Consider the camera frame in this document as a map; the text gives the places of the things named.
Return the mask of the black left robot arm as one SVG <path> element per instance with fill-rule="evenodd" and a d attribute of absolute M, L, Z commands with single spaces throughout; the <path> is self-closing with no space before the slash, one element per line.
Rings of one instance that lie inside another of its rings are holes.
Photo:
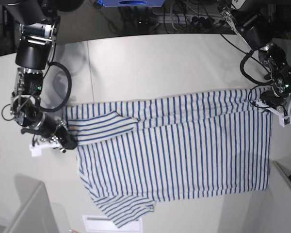
<path fill-rule="evenodd" d="M 256 7 L 236 8 L 230 0 L 220 0 L 218 11 L 238 35 L 249 46 L 250 51 L 240 63 L 242 75 L 258 86 L 269 86 L 271 90 L 260 95 L 261 102 L 272 108 L 283 106 L 291 95 L 291 66 L 284 50 L 273 42 L 275 31 L 271 23 Z M 259 52 L 259 62 L 270 70 L 267 82 L 254 80 L 244 70 L 246 61 L 254 52 Z"/>

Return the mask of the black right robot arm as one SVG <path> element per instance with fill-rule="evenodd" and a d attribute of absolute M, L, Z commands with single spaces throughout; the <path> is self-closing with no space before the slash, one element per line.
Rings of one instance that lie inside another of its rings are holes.
<path fill-rule="evenodd" d="M 73 150 L 77 140 L 64 120 L 49 114 L 61 110 L 68 102 L 72 78 L 68 69 L 49 58 L 55 52 L 60 25 L 56 4 L 52 0 L 4 0 L 2 5 L 19 22 L 20 43 L 16 52 L 16 82 L 11 94 L 12 120 L 22 127 L 21 133 L 38 136 L 42 142 L 54 143 L 60 151 Z M 50 67 L 60 68 L 67 78 L 63 101 L 55 108 L 41 106 L 43 81 Z"/>

